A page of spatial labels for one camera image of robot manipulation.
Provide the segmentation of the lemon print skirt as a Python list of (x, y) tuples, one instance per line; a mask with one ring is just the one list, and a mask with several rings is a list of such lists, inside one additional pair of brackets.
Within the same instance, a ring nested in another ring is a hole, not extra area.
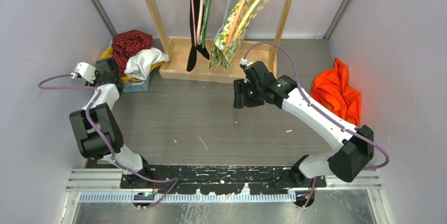
[(209, 73), (217, 65), (220, 65), (226, 72), (230, 71), (246, 32), (244, 27), (241, 33), (237, 34), (237, 28), (253, 2), (254, 0), (238, 0), (232, 8), (224, 26), (214, 39), (208, 64)]

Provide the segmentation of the yellow hanger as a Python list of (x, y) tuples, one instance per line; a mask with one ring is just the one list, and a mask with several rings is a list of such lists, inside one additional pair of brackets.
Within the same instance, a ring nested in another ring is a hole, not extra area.
[(231, 41), (235, 41), (236, 38), (240, 36), (240, 33), (246, 29), (251, 20), (256, 17), (258, 12), (261, 11), (264, 8), (265, 4), (267, 4), (270, 0), (264, 0), (264, 2), (260, 6), (258, 6), (258, 4), (261, 1), (262, 0), (255, 0), (251, 5), (251, 7), (246, 12), (246, 14), (244, 15), (243, 19), (240, 22), (238, 22), (237, 29), (236, 30), (234, 30), (233, 28), (231, 29), (231, 35), (232, 35)]

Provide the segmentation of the black skirt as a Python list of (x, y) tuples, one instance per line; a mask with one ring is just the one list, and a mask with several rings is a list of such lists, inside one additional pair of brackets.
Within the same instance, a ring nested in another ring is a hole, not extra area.
[(210, 54), (208, 50), (197, 44), (197, 28), (199, 19), (199, 6), (200, 0), (190, 0), (190, 11), (189, 11), (189, 25), (190, 25), (190, 36), (191, 36), (191, 48), (189, 51), (189, 57), (187, 62), (186, 70), (191, 72), (197, 62), (197, 53), (199, 52), (206, 60), (210, 59)]

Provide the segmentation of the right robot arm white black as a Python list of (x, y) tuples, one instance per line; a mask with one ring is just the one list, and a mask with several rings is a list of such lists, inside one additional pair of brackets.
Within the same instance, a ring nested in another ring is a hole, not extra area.
[(317, 132), (331, 147), (320, 155), (305, 155), (294, 165), (293, 182), (308, 186), (314, 177), (335, 175), (352, 182), (374, 156), (373, 130), (351, 124), (316, 102), (296, 81), (287, 75), (275, 78), (262, 61), (241, 60), (245, 78), (234, 81), (234, 107), (273, 104)]

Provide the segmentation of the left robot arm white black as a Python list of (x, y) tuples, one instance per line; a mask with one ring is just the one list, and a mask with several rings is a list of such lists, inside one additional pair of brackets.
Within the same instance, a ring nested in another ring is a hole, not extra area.
[(129, 183), (134, 182), (142, 189), (150, 187), (154, 175), (147, 161), (124, 144), (123, 134), (112, 113), (115, 102), (123, 93), (123, 81), (115, 59), (100, 59), (95, 65), (80, 62), (71, 78), (83, 78), (85, 85), (94, 89), (87, 105), (69, 115), (80, 154), (116, 166)]

